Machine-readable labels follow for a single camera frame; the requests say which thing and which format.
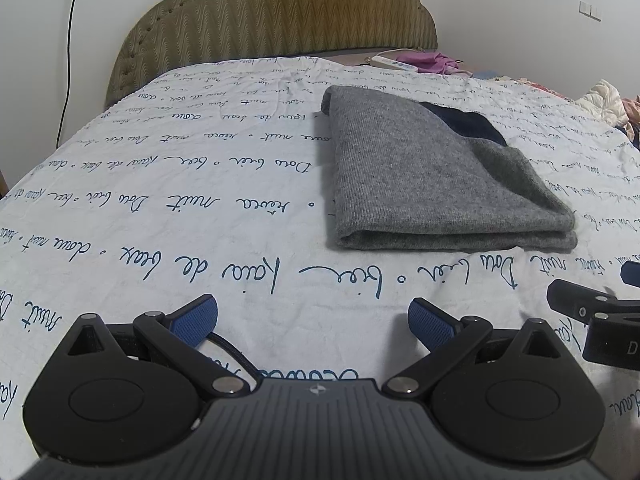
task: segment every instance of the dark gray fabric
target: dark gray fabric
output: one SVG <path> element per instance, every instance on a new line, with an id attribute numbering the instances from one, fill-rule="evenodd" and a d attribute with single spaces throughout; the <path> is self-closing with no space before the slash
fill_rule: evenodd
<path id="1" fill-rule="evenodd" d="M 574 214 L 516 148 L 452 131 L 419 103 L 329 88 L 338 245 L 570 251 Z"/>

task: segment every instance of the navy blue fabric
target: navy blue fabric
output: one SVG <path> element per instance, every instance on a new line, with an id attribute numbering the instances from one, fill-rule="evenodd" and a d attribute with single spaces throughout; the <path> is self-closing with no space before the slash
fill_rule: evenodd
<path id="1" fill-rule="evenodd" d="M 446 108 L 433 103 L 420 103 L 427 110 L 436 114 L 457 134 L 475 139 L 488 139 L 506 146 L 507 141 L 489 120 L 476 112 L 462 112 L 456 108 Z"/>

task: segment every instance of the blue gripper pad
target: blue gripper pad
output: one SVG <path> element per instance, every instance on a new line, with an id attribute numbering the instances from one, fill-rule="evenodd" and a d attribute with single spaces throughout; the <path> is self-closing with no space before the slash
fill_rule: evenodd
<path id="1" fill-rule="evenodd" d="M 213 332 L 217 322 L 218 304 L 212 295 L 203 294 L 165 316 L 162 324 L 187 345 L 196 348 L 209 332 Z"/>
<path id="2" fill-rule="evenodd" d="M 429 352 L 444 345 L 462 329 L 461 323 L 423 298 L 414 298 L 407 313 L 409 330 Z"/>
<path id="3" fill-rule="evenodd" d="M 627 285 L 640 286 L 640 264 L 636 262 L 622 264 L 620 278 Z"/>

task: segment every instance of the pink cloth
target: pink cloth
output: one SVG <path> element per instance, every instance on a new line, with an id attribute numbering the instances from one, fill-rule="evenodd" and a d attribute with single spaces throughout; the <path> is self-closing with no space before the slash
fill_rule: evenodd
<path id="1" fill-rule="evenodd" d="M 400 54 L 398 61 L 417 66 L 419 73 L 470 75 L 469 72 L 460 70 L 455 60 L 441 52 L 407 52 Z"/>
<path id="2" fill-rule="evenodd" d="M 627 117 L 629 117 L 629 121 L 640 124 L 640 95 L 635 101 L 632 99 L 622 99 L 622 104 L 625 107 L 625 112 Z"/>

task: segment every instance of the metal screw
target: metal screw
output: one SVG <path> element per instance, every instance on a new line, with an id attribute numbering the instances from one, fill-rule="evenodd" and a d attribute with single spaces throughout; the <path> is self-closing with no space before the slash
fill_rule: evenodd
<path id="1" fill-rule="evenodd" d="M 410 394 L 420 387 L 418 381 L 411 377 L 394 377 L 386 385 L 399 394 Z"/>
<path id="2" fill-rule="evenodd" d="M 211 384 L 221 394 L 234 394 L 242 390 L 244 383 L 237 377 L 219 377 Z"/>

